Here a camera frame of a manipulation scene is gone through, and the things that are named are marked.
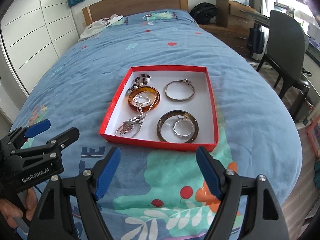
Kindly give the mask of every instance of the silver ring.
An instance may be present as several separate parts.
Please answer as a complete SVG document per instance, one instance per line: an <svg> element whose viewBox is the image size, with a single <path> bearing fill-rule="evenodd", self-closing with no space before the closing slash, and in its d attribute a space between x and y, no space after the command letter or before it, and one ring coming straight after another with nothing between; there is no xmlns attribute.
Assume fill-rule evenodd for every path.
<svg viewBox="0 0 320 240"><path fill-rule="evenodd" d="M137 98L145 98L145 99L148 100L148 102L138 102L138 101L137 101ZM133 101L134 101L135 103L137 103L137 104L140 104L140 105L147 105L147 104L149 104L149 103L151 102L150 98L144 97L144 96L139 96L139 97L135 96L135 97L133 98Z"/></svg>
<svg viewBox="0 0 320 240"><path fill-rule="evenodd" d="M192 132L191 132L191 133L188 133L188 134L179 134L179 133L176 131L176 125L177 125L179 122L188 122L188 123L190 123L191 126L192 126ZM194 133L194 131L195 131L195 126L193 125L193 123L191 122L191 120L190 120L189 118L186 118L186 117L185 117L185 118L182 118L182 119L179 118L179 120L178 120L177 122L175 122L175 124L174 124L174 126L173 126L173 131L174 131L174 133L175 133L176 135L178 135L179 137L188 137L188 136L190 136L191 134Z"/></svg>
<svg viewBox="0 0 320 240"><path fill-rule="evenodd" d="M189 97L187 97L187 98L183 98L183 99L175 99L175 98L169 97L169 96L168 96L168 93L167 93L167 89L168 89L168 87L169 87L172 83L176 83L176 82L184 83L184 84L186 84L186 85L188 85L188 86L191 86L191 87L192 87L192 95L189 96ZM170 82L169 84L167 84L167 86L166 86L165 89L164 89L164 93L165 93L165 95L167 96L167 98L168 98L169 100L171 100L171 101L174 101L174 102L183 102L183 101L187 101L187 100L189 100L190 98L193 97L193 95L195 94L195 88L193 87L193 85L191 85L191 81L189 81L188 79L184 79L184 80L180 79L180 80L172 81L172 82Z"/></svg>

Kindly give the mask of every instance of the bed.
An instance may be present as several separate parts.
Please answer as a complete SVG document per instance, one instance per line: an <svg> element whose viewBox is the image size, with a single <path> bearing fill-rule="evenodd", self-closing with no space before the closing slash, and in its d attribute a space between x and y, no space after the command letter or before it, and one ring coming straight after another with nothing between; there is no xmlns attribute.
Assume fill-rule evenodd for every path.
<svg viewBox="0 0 320 240"><path fill-rule="evenodd" d="M220 135L212 156L241 176L265 174L282 204L302 164L300 138L287 109L243 57L202 30L184 9L188 0L103 0L84 8L87 24L113 13L124 18L59 58L33 89L12 129L49 119L51 128L23 146L31 147L77 127L80 138L62 152L61 174L76 176L114 146L98 130L129 67L206 66ZM219 203L206 187L195 153L118 146L121 163L98 201L113 238L202 239ZM79 238L87 239L76 199L71 203ZM237 239L244 210L243 198L230 239Z"/></svg>

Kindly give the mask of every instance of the black backpack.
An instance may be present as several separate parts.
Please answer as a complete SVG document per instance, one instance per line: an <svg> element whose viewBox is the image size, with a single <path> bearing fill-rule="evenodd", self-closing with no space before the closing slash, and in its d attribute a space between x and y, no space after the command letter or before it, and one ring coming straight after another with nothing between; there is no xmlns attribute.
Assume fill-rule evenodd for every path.
<svg viewBox="0 0 320 240"><path fill-rule="evenodd" d="M211 4L202 2L195 6L190 15L196 20L198 24L209 24L211 18L216 17L218 14L218 8Z"/></svg>

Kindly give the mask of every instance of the white wardrobe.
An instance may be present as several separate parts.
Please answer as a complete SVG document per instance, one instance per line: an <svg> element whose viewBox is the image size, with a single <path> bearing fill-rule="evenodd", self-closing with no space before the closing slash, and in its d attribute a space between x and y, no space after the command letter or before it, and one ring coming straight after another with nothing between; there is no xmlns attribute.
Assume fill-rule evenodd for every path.
<svg viewBox="0 0 320 240"><path fill-rule="evenodd" d="M67 0L15 0L1 20L12 74L29 94L79 39Z"/></svg>

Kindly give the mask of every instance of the wooden dresser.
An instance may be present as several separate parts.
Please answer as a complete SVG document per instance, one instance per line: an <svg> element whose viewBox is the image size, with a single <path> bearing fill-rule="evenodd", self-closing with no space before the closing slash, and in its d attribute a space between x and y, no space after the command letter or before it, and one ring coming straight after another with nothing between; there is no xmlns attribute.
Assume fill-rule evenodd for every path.
<svg viewBox="0 0 320 240"><path fill-rule="evenodd" d="M249 57L247 41L254 20L246 11L254 12L255 9L237 2L224 0L217 0L216 5L219 10L216 23L199 26L226 43L241 56Z"/></svg>
<svg viewBox="0 0 320 240"><path fill-rule="evenodd" d="M247 41L249 32L239 31L236 29L216 26L215 24L199 25L205 31L211 33L219 40L223 41L242 57L249 57L249 50L247 49Z"/></svg>

